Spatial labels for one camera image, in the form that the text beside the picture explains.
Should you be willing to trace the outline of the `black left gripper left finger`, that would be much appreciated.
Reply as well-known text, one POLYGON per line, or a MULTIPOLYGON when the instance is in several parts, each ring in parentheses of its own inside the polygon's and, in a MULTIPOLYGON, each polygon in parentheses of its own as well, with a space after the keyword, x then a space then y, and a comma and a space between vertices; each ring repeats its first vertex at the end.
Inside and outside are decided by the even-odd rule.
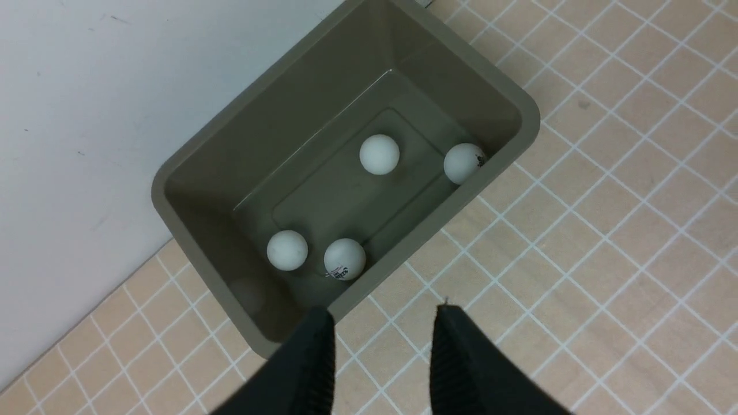
POLYGON ((331 414, 336 381, 335 321, 309 310, 287 341, 213 414, 331 414))

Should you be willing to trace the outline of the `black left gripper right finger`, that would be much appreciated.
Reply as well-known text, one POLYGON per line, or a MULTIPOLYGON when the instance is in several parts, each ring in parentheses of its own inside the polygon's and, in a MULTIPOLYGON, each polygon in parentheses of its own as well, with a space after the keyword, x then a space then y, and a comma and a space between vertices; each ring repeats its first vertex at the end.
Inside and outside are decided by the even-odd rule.
POLYGON ((438 305, 433 328, 433 414, 570 413, 517 368, 458 305, 438 305))

